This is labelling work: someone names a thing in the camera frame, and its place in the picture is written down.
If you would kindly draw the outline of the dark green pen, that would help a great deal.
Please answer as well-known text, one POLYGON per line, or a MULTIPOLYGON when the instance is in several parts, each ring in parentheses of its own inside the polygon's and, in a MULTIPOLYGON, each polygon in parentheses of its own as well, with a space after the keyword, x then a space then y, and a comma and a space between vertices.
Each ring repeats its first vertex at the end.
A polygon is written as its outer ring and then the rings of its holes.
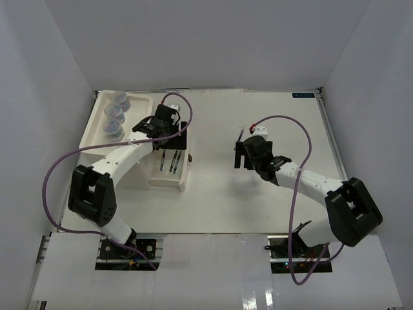
POLYGON ((176 158, 175 158, 175 160, 174 160, 174 165, 173 165, 173 169, 172 169, 172 172, 173 172, 173 174, 175 174, 176 173, 176 171, 177 171, 177 166, 178 166, 178 163, 179 163, 179 160, 180 160, 180 157, 181 157, 181 150, 177 150, 177 154, 176 154, 177 156, 176 156, 176 158))

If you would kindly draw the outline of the black pen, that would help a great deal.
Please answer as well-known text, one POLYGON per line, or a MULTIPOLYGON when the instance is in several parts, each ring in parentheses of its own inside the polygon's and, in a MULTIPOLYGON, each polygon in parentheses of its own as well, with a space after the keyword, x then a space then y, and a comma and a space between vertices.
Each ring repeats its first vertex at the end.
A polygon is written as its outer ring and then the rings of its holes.
POLYGON ((165 157, 166 157, 166 150, 163 150, 162 156, 161 156, 161 162, 160 162, 160 171, 163 171, 163 167, 165 164, 165 157))

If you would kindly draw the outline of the purple pen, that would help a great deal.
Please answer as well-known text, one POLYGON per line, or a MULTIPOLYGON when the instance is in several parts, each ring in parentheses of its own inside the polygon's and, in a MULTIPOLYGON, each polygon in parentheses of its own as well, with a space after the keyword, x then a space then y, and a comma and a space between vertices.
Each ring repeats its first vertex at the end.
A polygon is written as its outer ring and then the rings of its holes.
POLYGON ((238 136, 238 138, 237 138, 237 142, 241 141, 241 138, 243 137, 244 131, 245 131, 245 125, 243 125, 243 126, 241 127, 239 136, 238 136))

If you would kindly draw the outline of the white bottom drawer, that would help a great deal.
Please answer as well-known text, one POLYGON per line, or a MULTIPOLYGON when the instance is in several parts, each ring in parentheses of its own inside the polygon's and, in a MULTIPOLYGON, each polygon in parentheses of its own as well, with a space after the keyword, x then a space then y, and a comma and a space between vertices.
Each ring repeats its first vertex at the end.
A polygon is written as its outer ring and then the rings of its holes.
POLYGON ((170 164, 175 150, 166 150, 165 164, 163 171, 160 171, 161 156, 164 149, 155 150, 150 155, 150 179, 149 185, 152 187, 172 187, 183 192, 186 189, 189 165, 188 155, 191 155, 190 131, 187 129, 187 149, 181 150, 181 157, 175 174, 169 172, 170 164))

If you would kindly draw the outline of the clear jar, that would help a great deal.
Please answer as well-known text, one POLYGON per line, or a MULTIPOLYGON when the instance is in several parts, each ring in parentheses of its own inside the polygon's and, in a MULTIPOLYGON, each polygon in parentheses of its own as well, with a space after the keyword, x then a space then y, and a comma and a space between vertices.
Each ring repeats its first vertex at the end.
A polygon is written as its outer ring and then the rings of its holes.
POLYGON ((119 142, 124 138, 125 132, 122 123, 117 119, 108 119, 102 125, 103 132, 111 142, 119 142))
POLYGON ((131 103, 128 95, 123 90, 117 90, 111 94, 111 100, 116 105, 119 105, 123 112, 127 112, 130 109, 131 103))
POLYGON ((108 119, 116 119, 118 120, 121 124, 125 122, 125 115, 124 112, 121 108, 120 105, 116 103, 109 103, 105 108, 104 108, 104 113, 105 116, 108 119))

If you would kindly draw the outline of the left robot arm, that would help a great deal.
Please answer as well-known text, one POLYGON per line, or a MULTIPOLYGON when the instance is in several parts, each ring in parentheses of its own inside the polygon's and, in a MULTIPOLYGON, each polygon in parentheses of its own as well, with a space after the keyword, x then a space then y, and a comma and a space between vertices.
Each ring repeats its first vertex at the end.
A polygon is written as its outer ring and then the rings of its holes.
POLYGON ((136 241, 132 237, 136 232, 116 215, 115 187, 143 158, 181 142, 186 132, 179 126, 179 120, 177 109, 160 104, 153 116, 132 128, 126 145, 116 147, 89 167, 78 165, 73 172, 69 210, 114 240, 114 250, 123 258, 135 253, 136 241))

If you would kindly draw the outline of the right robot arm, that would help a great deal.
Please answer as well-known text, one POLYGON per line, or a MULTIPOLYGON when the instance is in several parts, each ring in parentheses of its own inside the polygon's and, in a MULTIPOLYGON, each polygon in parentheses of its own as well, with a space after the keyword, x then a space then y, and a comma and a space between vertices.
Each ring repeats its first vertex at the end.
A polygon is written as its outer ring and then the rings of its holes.
POLYGON ((325 243, 355 247, 383 223, 381 212, 361 180, 342 181, 302 170, 290 158, 274 156, 272 142, 262 136, 236 142, 234 167, 253 170, 262 180, 296 190, 326 209, 327 220, 303 224, 292 232, 291 248, 298 257, 307 257, 315 246, 325 243))

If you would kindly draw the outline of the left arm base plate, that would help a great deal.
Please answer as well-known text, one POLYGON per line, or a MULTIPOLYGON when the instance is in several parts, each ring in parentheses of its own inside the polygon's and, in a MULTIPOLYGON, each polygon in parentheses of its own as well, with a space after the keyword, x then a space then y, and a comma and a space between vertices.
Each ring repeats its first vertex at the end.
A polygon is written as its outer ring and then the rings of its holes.
POLYGON ((95 270, 155 271, 159 267, 163 240, 138 238, 132 245, 151 261, 155 269, 140 254, 118 247, 108 240, 101 240, 95 270))

